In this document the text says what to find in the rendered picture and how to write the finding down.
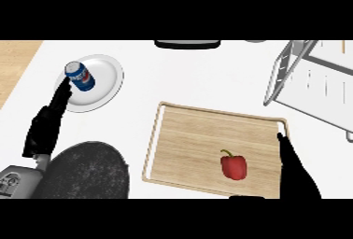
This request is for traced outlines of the dark grey round placemat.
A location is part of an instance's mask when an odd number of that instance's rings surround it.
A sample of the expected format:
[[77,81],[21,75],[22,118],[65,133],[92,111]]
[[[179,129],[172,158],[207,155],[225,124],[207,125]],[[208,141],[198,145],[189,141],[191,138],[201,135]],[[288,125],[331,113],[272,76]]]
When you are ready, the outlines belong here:
[[33,199],[127,199],[129,192],[129,164],[118,150],[89,141],[53,158]]

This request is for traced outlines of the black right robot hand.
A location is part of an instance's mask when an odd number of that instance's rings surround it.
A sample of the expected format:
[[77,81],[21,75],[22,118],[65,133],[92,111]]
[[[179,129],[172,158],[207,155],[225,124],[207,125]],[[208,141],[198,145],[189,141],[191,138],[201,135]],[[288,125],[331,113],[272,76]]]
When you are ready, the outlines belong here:
[[281,143],[281,199],[319,200],[322,198],[321,191],[302,165],[290,139],[278,134],[278,140]]

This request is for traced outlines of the wooden tray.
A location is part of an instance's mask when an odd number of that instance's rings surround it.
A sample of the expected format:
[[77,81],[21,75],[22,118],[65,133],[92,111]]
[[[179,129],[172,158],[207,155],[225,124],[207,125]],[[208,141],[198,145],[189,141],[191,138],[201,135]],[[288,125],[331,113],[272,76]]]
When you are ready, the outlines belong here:
[[[281,143],[290,135],[284,118],[158,104],[142,180],[225,196],[281,197]],[[220,158],[245,158],[247,177],[228,178]]]

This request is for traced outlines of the red bell pepper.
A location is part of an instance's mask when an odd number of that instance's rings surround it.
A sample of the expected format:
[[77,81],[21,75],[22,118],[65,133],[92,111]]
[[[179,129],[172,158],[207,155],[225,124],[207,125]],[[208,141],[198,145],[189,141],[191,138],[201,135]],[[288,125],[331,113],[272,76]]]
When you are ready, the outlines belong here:
[[247,161],[242,156],[235,156],[229,150],[223,149],[226,156],[220,158],[223,175],[234,179],[242,180],[247,177]]

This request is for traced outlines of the blue soda can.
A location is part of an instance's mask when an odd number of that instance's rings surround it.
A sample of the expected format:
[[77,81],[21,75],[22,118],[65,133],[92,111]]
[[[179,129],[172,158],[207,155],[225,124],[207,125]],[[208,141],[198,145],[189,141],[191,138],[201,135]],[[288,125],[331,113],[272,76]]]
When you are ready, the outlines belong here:
[[95,78],[89,68],[81,62],[70,62],[65,65],[65,75],[81,91],[89,91],[93,88]]

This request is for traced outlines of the white plate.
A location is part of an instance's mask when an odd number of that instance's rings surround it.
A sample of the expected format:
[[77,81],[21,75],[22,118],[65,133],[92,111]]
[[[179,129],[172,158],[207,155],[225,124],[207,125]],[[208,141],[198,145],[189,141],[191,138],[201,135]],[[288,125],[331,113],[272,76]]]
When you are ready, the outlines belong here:
[[124,70],[118,60],[104,54],[89,55],[77,61],[93,76],[93,87],[81,91],[73,84],[67,109],[73,113],[84,113],[101,108],[114,99],[124,82]]

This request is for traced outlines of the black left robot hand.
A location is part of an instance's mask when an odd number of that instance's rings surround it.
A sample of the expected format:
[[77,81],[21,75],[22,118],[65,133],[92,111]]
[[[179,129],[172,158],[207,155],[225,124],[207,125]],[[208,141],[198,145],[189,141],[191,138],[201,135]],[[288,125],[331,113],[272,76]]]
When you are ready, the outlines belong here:
[[22,156],[50,155],[56,145],[61,120],[73,96],[70,78],[65,77],[55,91],[49,105],[45,105],[31,120]]

